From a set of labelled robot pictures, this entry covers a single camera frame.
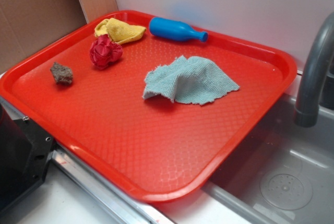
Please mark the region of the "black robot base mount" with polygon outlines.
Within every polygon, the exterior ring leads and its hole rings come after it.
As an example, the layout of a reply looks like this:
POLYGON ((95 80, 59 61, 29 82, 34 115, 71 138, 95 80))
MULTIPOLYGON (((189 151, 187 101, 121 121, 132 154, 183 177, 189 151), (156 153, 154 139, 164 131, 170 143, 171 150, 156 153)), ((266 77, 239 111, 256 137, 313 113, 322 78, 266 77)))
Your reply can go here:
POLYGON ((34 120, 13 120, 1 107, 1 215, 44 183, 54 146, 34 120))

